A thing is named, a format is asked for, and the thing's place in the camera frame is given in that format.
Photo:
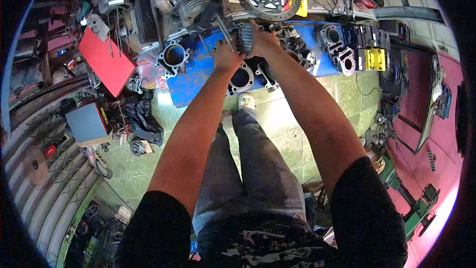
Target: green tiled floor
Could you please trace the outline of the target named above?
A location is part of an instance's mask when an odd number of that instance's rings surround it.
[[[318,78],[318,81],[342,108],[357,135],[363,136],[377,110],[379,92],[374,90],[372,94],[363,96],[357,88],[357,83],[362,93],[368,94],[374,87],[378,87],[377,72],[357,74],[357,79],[355,75],[350,77],[336,75]],[[320,181],[321,176],[312,156],[307,136],[292,115],[282,90],[268,93],[265,89],[258,89],[250,93],[256,98],[255,112],[258,121],[298,180],[301,183],[308,180]],[[170,94],[157,92],[152,106],[153,115],[164,128],[164,143],[166,143],[186,107],[175,108]],[[223,109],[236,111],[238,95],[227,98]],[[238,139],[233,132],[231,116],[224,118],[223,128],[229,137],[230,152],[240,170]],[[101,154],[112,169],[113,178],[101,185],[96,198],[104,200],[113,209],[126,203],[135,210],[147,189],[164,145],[162,147],[152,145],[155,153],[139,158],[132,156],[128,145],[120,146],[118,142],[114,142],[109,148],[109,152],[101,152]]]

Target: forearm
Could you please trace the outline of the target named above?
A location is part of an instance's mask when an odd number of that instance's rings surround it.
[[[292,57],[272,48],[265,57],[307,135],[329,196],[342,173],[365,156],[352,125],[326,89]]]
[[[148,190],[175,197],[193,215],[208,150],[220,122],[232,72],[214,72],[177,122]]]

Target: black t-shirt sleeve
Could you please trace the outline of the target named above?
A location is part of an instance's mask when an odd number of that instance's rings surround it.
[[[119,245],[119,267],[186,267],[190,215],[174,197],[149,191],[140,201]]]
[[[334,235],[348,267],[403,267],[405,224],[367,157],[340,177],[331,196]]]

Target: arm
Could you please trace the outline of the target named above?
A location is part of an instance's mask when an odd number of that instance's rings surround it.
[[[175,125],[147,188],[176,198],[190,216],[220,122],[228,82],[243,62],[243,56],[221,41],[213,55],[215,70]]]
[[[327,195],[343,172],[366,156],[354,128],[325,88],[280,46],[275,35],[252,22],[250,55],[264,57],[309,139]]]

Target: hand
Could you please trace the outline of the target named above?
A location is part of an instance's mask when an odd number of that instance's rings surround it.
[[[272,49],[281,49],[279,39],[276,37],[276,31],[272,31],[271,33],[260,31],[254,19],[251,19],[249,23],[251,24],[251,30],[253,32],[253,45],[246,55],[247,58],[253,56],[266,58],[267,53],[272,52]]]
[[[238,53],[236,49],[236,37],[232,38],[231,45],[234,51],[230,49],[227,42],[217,40],[216,48],[211,49],[213,55],[214,71],[221,73],[235,74],[237,69],[245,59],[244,55]]]

